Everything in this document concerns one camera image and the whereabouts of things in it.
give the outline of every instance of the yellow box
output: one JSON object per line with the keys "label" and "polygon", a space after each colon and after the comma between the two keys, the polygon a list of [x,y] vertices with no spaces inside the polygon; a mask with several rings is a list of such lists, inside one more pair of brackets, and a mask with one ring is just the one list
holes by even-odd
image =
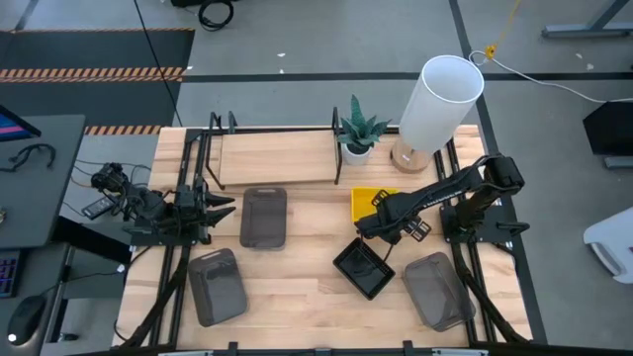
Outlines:
{"label": "yellow box", "polygon": [[394,188],[375,188],[375,187],[355,187],[352,188],[352,221],[358,222],[361,218],[365,218],[372,214],[376,214],[376,207],[372,205],[372,200],[380,192],[385,190],[389,194],[398,193],[398,189]]}

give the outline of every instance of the keyboard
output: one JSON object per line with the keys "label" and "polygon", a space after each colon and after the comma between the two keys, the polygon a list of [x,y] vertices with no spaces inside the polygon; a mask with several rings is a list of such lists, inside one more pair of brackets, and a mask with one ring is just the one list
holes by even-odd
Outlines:
{"label": "keyboard", "polygon": [[20,250],[0,250],[0,298],[13,298],[18,289]]}

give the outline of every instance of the gray plastic tray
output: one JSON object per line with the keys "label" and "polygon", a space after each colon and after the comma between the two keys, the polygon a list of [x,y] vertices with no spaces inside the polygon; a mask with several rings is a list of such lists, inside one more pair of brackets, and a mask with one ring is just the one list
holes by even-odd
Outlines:
{"label": "gray plastic tray", "polygon": [[244,192],[239,243],[243,247],[280,250],[286,245],[287,195],[283,188]]}
{"label": "gray plastic tray", "polygon": [[202,326],[215,325],[246,312],[248,301],[231,250],[223,248],[196,258],[189,263],[188,272]]}
{"label": "gray plastic tray", "polygon": [[405,285],[422,322],[445,331],[475,316],[475,306],[448,257],[436,252],[405,269]]}

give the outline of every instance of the orange striped tape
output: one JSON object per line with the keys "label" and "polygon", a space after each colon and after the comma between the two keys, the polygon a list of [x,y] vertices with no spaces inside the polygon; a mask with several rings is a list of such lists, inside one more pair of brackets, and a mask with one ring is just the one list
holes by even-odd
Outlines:
{"label": "orange striped tape", "polygon": [[120,125],[120,126],[94,126],[86,127],[87,135],[114,135],[114,134],[158,134],[161,125]]}
{"label": "orange striped tape", "polygon": [[0,69],[0,83],[182,81],[183,67]]}
{"label": "orange striped tape", "polygon": [[[192,28],[148,28],[148,31],[196,31]],[[30,30],[20,30],[20,31],[9,31],[14,34],[23,34],[23,33],[79,33],[79,32],[141,32],[143,28],[136,29],[30,29]]]}

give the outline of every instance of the metal leg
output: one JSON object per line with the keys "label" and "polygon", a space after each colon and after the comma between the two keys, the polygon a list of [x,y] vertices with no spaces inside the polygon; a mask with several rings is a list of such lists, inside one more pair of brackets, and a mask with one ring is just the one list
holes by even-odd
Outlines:
{"label": "metal leg", "polygon": [[52,240],[68,242],[74,247],[124,265],[130,263],[132,257],[127,244],[64,217],[57,218]]}
{"label": "metal leg", "polygon": [[633,23],[609,24],[628,2],[629,0],[613,0],[586,25],[549,25],[543,29],[541,35],[544,38],[629,36],[633,33]]}

